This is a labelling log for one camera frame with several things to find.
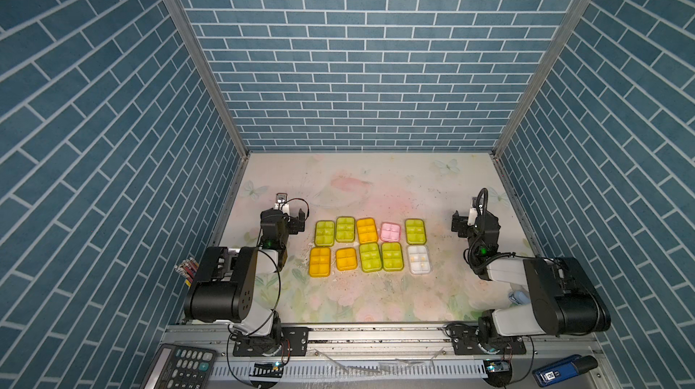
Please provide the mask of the green pillbox sideways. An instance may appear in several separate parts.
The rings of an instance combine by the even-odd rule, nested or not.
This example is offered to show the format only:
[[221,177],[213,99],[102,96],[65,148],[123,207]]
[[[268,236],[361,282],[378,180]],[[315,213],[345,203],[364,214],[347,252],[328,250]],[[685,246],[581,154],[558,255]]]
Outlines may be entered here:
[[335,243],[335,222],[323,220],[316,222],[314,244],[317,247],[331,247]]

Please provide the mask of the green pillbox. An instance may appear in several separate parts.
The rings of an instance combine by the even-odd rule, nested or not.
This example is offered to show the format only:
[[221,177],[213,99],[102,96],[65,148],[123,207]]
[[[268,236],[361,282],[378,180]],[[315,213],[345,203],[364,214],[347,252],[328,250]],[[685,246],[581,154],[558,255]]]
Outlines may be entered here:
[[383,269],[380,247],[377,243],[360,244],[358,249],[362,271],[371,273]]
[[335,241],[351,243],[356,240],[356,220],[354,217],[340,216],[336,220]]
[[425,222],[422,219],[407,219],[405,238],[409,245],[425,245],[427,242]]
[[404,256],[400,243],[384,242],[381,245],[381,254],[384,271],[402,271],[404,269]]

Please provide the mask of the clear pillbox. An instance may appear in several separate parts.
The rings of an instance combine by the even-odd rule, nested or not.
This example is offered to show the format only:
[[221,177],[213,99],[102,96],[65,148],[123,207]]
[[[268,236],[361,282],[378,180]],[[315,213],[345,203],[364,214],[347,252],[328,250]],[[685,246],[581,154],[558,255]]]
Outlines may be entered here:
[[429,251],[425,245],[409,245],[407,247],[409,271],[413,275],[426,275],[432,270]]

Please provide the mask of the small orange pillbox front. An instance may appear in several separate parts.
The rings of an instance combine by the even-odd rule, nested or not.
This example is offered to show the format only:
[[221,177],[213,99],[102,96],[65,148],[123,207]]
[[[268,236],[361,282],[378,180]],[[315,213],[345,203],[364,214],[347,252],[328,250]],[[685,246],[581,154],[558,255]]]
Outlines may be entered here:
[[353,271],[358,267],[358,255],[355,248],[336,250],[336,266],[339,271]]

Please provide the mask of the pink pillbox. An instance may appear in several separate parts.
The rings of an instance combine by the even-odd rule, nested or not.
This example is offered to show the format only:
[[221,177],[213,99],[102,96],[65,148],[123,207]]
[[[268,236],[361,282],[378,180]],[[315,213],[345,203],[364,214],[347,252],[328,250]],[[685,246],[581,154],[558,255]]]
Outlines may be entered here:
[[383,222],[380,227],[379,237],[382,242],[400,242],[402,226],[399,223]]

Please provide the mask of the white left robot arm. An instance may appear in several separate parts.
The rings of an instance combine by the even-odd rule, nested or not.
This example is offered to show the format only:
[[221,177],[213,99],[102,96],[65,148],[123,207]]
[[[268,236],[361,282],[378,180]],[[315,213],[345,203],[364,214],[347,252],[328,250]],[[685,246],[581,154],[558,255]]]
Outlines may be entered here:
[[309,210],[292,216],[281,202],[261,213],[255,246],[207,248],[186,294],[185,318],[226,324],[235,357],[305,356],[309,329],[284,327],[276,307],[267,309],[253,296],[258,262],[267,260],[279,276],[289,237],[303,233],[308,218]]

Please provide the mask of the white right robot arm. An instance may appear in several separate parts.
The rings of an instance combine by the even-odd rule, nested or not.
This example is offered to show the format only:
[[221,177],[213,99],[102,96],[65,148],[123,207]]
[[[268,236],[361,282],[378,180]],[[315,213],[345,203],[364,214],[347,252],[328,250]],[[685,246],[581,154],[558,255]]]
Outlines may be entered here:
[[445,332],[463,355],[524,354],[527,336],[586,336],[610,329],[608,306],[575,258],[519,256],[499,250],[499,218],[485,209],[452,215],[465,238],[464,261],[485,282],[511,287],[512,305],[488,309],[477,323],[451,323]]

